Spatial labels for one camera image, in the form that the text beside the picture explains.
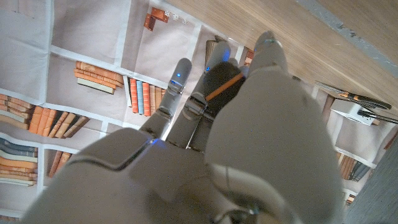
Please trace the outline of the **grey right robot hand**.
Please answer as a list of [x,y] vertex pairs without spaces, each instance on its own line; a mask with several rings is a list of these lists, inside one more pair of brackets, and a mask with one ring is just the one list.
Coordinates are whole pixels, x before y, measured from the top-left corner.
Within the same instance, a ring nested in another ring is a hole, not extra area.
[[263,33],[249,70],[216,93],[228,58],[228,44],[218,44],[177,114],[192,67],[179,61],[156,113],[75,154],[21,222],[339,223],[333,143],[280,42]]

